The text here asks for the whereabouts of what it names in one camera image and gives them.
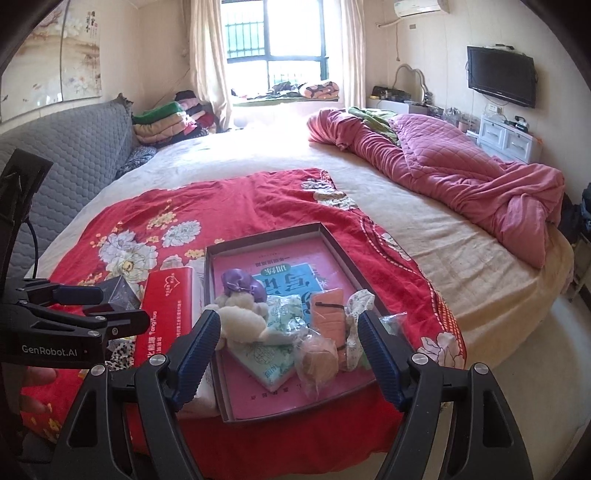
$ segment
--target gray quilted headboard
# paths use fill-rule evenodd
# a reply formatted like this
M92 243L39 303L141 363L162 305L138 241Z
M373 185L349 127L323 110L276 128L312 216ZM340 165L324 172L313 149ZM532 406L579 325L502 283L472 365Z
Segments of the gray quilted headboard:
M15 148L54 162L33 198L30 218L41 255L82 207L113 181L132 150L130 102L119 98L41 117L0 135L0 171ZM21 227L9 277L23 277L35 258Z

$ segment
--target pink quilt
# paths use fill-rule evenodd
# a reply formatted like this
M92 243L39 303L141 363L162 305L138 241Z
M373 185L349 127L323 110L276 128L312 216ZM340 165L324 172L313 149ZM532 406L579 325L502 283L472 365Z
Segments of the pink quilt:
M560 170L489 157L457 128L433 117L398 115L390 121L401 148L338 110L321 110L308 128L312 141L355 153L396 183L463 215L529 265L544 266L546 222L560 221Z

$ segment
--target metal screw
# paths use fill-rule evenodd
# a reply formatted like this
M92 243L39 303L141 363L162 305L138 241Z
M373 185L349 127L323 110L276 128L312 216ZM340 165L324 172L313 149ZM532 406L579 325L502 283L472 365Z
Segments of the metal screw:
M158 365L162 365L166 361L166 357L158 353L157 355L153 355L150 357L150 365L154 365L157 367Z
M415 353L413 355L413 362L415 362L417 365L426 365L428 361L429 357L424 353Z
M105 366L104 365L95 365L94 367L92 367L90 369L90 373L94 376L94 377L98 377L99 375L102 375L103 373L105 373Z
M476 371L477 374L481 374L481 375L486 375L488 373L488 367L485 364L475 364L474 365L474 370Z

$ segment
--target human hand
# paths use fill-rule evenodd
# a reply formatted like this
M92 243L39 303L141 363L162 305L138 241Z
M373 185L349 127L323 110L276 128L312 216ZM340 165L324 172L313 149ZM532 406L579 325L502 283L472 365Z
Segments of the human hand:
M41 385L47 385L55 381L56 378L57 372L53 368L28 367L22 386L38 387ZM19 405L21 411L27 413L45 413L48 411L47 406L36 398L27 395L20 396Z

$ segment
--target television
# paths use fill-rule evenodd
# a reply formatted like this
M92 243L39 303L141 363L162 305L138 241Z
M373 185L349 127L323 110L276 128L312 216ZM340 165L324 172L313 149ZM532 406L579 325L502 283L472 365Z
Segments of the television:
M500 48L468 47L468 87L502 100L535 107L534 59Z

